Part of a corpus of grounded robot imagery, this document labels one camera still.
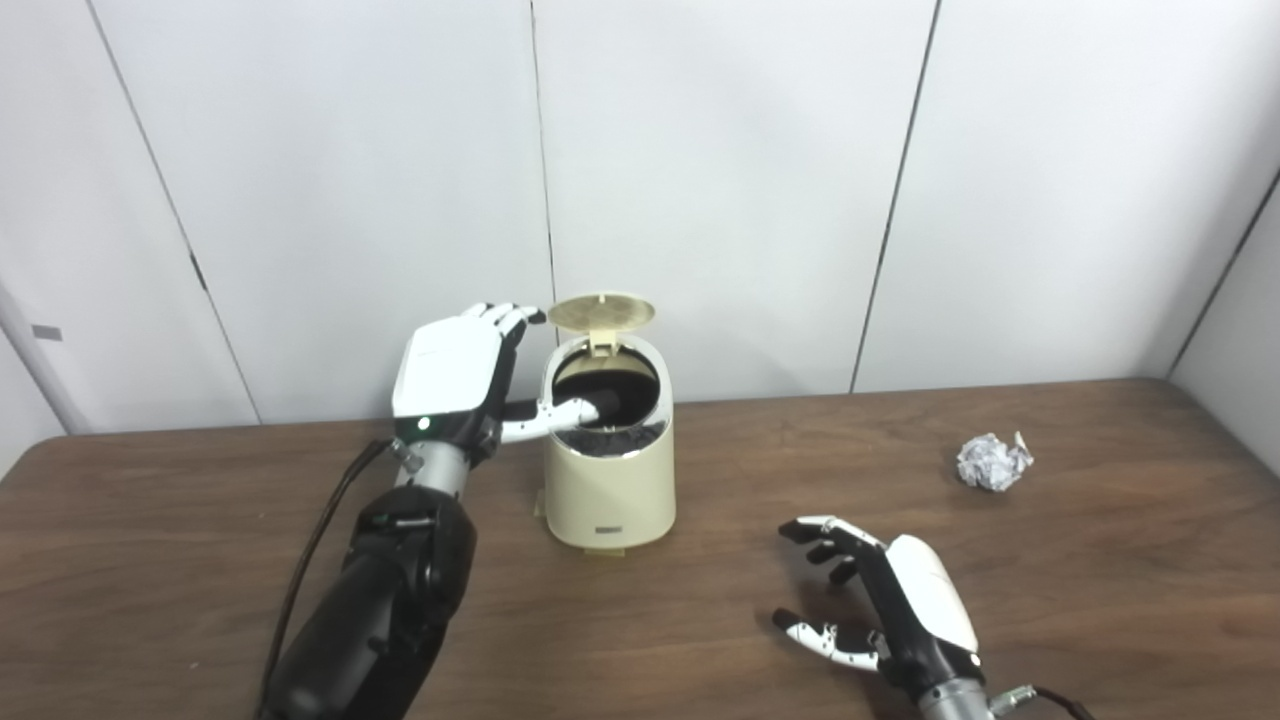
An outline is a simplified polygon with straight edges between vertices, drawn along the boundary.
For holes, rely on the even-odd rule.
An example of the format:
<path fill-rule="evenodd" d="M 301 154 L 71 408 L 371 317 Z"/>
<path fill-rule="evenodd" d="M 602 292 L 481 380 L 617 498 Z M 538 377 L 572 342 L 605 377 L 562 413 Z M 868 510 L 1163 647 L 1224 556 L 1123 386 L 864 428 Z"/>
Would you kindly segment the white and black left hand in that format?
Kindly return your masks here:
<path fill-rule="evenodd" d="M 477 304 L 413 332 L 392 393 L 392 451 L 408 474 L 435 448 L 458 451 L 475 466 L 500 445 L 520 443 L 605 420 L 621 400 L 612 389 L 564 401 L 508 404 L 518 346 L 530 325 L 547 322 L 536 306 Z"/>

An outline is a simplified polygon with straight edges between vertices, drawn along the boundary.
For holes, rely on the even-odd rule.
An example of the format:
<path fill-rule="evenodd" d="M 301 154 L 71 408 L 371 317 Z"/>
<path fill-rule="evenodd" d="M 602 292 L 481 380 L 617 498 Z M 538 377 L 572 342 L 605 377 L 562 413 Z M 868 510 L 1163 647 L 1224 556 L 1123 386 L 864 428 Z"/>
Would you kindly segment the white and black right hand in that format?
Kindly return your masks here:
<path fill-rule="evenodd" d="M 879 674 L 913 702 L 940 698 L 950 682 L 984 684 L 970 616 L 923 539 L 901 534 L 884 543 L 832 515 L 795 518 L 778 533 L 808 546 L 809 564 L 835 561 L 831 584 L 859 582 L 877 621 L 865 635 L 846 638 L 836 624 L 777 609 L 772 621 L 787 638 L 833 664 Z"/>

